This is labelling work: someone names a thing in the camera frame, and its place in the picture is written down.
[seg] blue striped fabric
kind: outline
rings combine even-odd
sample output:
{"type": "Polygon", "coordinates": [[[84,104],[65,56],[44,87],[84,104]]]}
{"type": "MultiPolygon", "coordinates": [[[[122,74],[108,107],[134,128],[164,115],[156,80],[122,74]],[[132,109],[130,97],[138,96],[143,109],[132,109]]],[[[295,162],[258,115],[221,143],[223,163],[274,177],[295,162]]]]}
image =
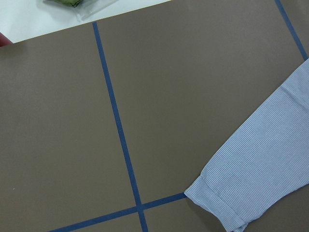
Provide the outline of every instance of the blue striped fabric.
{"type": "Polygon", "coordinates": [[[309,60],[236,130],[185,191],[228,232],[242,232],[309,183],[309,60]]]}

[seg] blue tape strip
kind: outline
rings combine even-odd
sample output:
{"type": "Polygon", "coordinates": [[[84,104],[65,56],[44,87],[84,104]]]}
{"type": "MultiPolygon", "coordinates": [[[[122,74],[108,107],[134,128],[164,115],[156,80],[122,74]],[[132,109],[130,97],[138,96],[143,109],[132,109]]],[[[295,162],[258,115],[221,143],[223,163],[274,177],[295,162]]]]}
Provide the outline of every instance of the blue tape strip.
{"type": "Polygon", "coordinates": [[[285,11],[281,1],[280,0],[275,0],[275,3],[277,5],[277,7],[278,7],[278,9],[279,9],[279,11],[280,11],[284,21],[285,21],[285,24],[287,25],[288,29],[290,30],[290,33],[293,36],[293,38],[295,40],[295,43],[296,43],[296,45],[297,45],[301,55],[303,56],[303,59],[307,60],[308,59],[308,55],[307,55],[307,53],[306,53],[306,51],[305,51],[305,49],[304,49],[304,47],[303,47],[303,45],[302,45],[298,35],[297,35],[297,33],[296,33],[296,31],[295,31],[295,29],[294,29],[294,27],[292,25],[292,23],[291,23],[291,21],[289,19],[289,16],[287,15],[287,13],[286,13],[286,11],[285,11]]]}
{"type": "Polygon", "coordinates": [[[78,230],[87,226],[92,226],[101,222],[105,222],[108,220],[112,220],[115,218],[119,218],[125,215],[129,215],[129,214],[133,214],[137,212],[137,207],[132,207],[132,208],[128,208],[128,209],[124,209],[124,210],[120,210],[118,212],[115,213],[111,213],[111,214],[107,214],[101,217],[96,217],[87,221],[82,221],[70,226],[66,226],[66,227],[62,227],[50,232],[70,232],[70,231],[74,231],[74,230],[78,230]]]}
{"type": "Polygon", "coordinates": [[[134,171],[133,171],[133,166],[132,166],[131,158],[130,158],[130,155],[129,155],[129,150],[128,150],[127,145],[126,145],[126,138],[125,138],[124,130],[122,128],[120,115],[119,115],[119,111],[118,111],[118,107],[117,107],[117,103],[116,103],[116,98],[115,98],[115,94],[114,94],[114,91],[113,91],[113,88],[112,88],[112,82],[111,82],[110,74],[109,74],[109,71],[108,71],[108,67],[107,67],[107,63],[106,63],[106,59],[105,59],[105,55],[104,55],[103,45],[102,45],[102,41],[101,41],[100,34],[99,34],[99,31],[98,31],[98,25],[97,25],[96,22],[93,22],[92,25],[93,25],[93,30],[94,30],[96,41],[97,41],[98,52],[99,52],[99,56],[100,56],[100,59],[101,59],[101,64],[102,64],[102,68],[103,68],[103,72],[104,72],[104,76],[105,76],[108,94],[110,96],[110,100],[111,100],[111,104],[112,104],[112,111],[114,113],[114,118],[115,118],[116,125],[117,125],[117,130],[118,130],[118,135],[119,135],[121,147],[122,147],[122,151],[124,153],[124,157],[125,157],[125,161],[126,161],[126,168],[127,168],[128,173],[129,173],[129,178],[130,178],[130,182],[131,182],[131,186],[132,186],[132,190],[133,190],[133,195],[134,195],[136,207],[137,207],[138,214],[139,214],[139,217],[140,217],[140,224],[141,224],[141,227],[142,227],[142,231],[148,232],[146,218],[145,218],[145,215],[144,215],[144,211],[141,207],[140,193],[139,193],[139,189],[137,187],[137,183],[136,183],[136,179],[135,179],[135,175],[134,175],[134,171]]]}
{"type": "Polygon", "coordinates": [[[169,197],[165,197],[165,198],[153,201],[153,202],[143,204],[142,206],[143,206],[144,210],[150,209],[150,208],[154,208],[154,207],[157,207],[157,206],[160,206],[160,205],[163,205],[163,204],[178,201],[178,200],[186,198],[186,197],[187,196],[184,193],[178,193],[178,194],[175,194],[175,195],[172,195],[172,196],[169,196],[169,197]]]}

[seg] dark red object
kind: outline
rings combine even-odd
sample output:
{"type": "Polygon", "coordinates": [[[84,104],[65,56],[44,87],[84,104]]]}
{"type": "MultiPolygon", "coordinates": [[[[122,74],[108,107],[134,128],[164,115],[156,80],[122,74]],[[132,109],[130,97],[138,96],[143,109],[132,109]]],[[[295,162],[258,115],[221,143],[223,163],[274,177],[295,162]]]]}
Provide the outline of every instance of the dark red object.
{"type": "Polygon", "coordinates": [[[0,47],[9,44],[12,44],[12,42],[0,32],[0,47]]]}

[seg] green object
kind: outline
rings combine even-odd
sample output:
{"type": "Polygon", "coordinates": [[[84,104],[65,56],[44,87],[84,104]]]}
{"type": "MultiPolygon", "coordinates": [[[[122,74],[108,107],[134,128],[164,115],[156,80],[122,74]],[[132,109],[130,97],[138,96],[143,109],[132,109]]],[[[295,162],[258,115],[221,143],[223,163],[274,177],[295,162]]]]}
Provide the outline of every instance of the green object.
{"type": "Polygon", "coordinates": [[[66,6],[76,7],[82,0],[53,0],[66,6]]]}

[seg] sleeve hem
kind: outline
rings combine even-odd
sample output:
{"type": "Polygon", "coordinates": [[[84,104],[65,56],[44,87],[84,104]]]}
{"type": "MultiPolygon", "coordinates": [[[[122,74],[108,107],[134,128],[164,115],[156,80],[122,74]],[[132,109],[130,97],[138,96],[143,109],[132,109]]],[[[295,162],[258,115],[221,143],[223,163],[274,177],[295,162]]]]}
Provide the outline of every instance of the sleeve hem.
{"type": "Polygon", "coordinates": [[[195,204],[214,214],[221,221],[227,232],[242,232],[248,225],[207,186],[201,176],[184,193],[195,204]]]}

